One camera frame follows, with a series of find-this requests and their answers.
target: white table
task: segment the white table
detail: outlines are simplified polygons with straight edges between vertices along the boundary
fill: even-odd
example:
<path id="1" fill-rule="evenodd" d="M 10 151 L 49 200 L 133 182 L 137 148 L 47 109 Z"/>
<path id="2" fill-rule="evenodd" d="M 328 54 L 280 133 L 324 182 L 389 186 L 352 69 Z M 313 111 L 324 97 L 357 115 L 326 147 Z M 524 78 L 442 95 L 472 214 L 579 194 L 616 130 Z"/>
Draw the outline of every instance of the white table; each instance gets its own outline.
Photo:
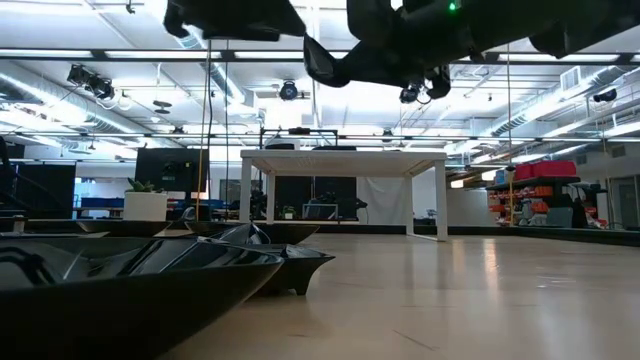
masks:
<path id="1" fill-rule="evenodd" d="M 438 234 L 435 239 L 425 238 L 438 241 L 446 241 L 448 238 L 445 177 L 447 155 L 444 152 L 242 150 L 240 156 L 242 223 L 250 221 L 252 166 L 267 175 L 267 224 L 273 224 L 275 217 L 276 176 L 399 177 L 406 181 L 405 189 L 408 192 L 408 201 L 405 202 L 407 235 L 424 237 L 416 235 L 413 230 L 413 177 L 435 167 Z"/>

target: red box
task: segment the red box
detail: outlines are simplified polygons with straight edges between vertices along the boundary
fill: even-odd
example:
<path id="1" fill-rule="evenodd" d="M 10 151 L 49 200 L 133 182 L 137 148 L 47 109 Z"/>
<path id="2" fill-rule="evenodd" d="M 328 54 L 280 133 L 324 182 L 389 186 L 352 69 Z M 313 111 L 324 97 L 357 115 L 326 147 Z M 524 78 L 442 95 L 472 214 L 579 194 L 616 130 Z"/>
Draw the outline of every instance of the red box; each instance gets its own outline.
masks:
<path id="1" fill-rule="evenodd" d="M 570 177 L 576 176 L 576 173 L 573 161 L 541 161 L 533 164 L 533 177 Z"/>
<path id="2" fill-rule="evenodd" d="M 530 179 L 533 177 L 533 164 L 516 165 L 516 176 L 514 181 Z"/>

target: table top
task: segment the table top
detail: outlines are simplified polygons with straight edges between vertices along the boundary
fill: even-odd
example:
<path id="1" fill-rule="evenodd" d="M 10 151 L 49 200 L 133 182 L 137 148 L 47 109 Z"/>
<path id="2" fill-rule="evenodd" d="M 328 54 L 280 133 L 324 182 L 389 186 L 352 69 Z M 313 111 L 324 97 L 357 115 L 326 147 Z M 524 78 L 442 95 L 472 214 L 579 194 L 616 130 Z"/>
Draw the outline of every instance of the table top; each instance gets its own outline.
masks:
<path id="1" fill-rule="evenodd" d="M 242 150 L 253 166 L 280 176 L 417 176 L 447 159 L 445 152 Z"/>
<path id="2" fill-rule="evenodd" d="M 108 211 L 124 211 L 124 208 L 114 208 L 114 207 L 92 207 L 92 206 L 83 206 L 73 208 L 73 211 L 84 211 L 84 210 L 108 210 Z"/>

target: potted plant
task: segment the potted plant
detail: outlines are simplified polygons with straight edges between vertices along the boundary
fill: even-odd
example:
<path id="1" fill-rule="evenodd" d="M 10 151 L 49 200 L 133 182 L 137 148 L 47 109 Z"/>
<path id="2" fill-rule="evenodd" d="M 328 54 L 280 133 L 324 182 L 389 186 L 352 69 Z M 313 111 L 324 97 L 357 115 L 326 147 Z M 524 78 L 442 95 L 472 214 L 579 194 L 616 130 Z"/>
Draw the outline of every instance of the potted plant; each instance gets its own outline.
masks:
<path id="1" fill-rule="evenodd" d="M 282 217 L 285 220 L 293 220 L 296 217 L 296 209 L 293 206 L 285 206 L 282 209 Z"/>
<path id="2" fill-rule="evenodd" d="M 164 189 L 154 190 L 150 182 L 142 184 L 128 179 L 131 189 L 124 195 L 124 220 L 165 221 L 167 218 L 167 195 Z"/>

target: blue item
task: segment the blue item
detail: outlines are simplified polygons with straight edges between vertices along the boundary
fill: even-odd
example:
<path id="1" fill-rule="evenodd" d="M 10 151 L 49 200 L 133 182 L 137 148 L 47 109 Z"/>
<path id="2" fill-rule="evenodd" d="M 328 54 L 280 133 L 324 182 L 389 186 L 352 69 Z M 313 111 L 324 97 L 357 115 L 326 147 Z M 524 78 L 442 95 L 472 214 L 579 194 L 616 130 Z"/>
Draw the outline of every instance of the blue item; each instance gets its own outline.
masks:
<path id="1" fill-rule="evenodd" d="M 507 170 L 498 170 L 496 172 L 496 185 L 507 183 Z"/>

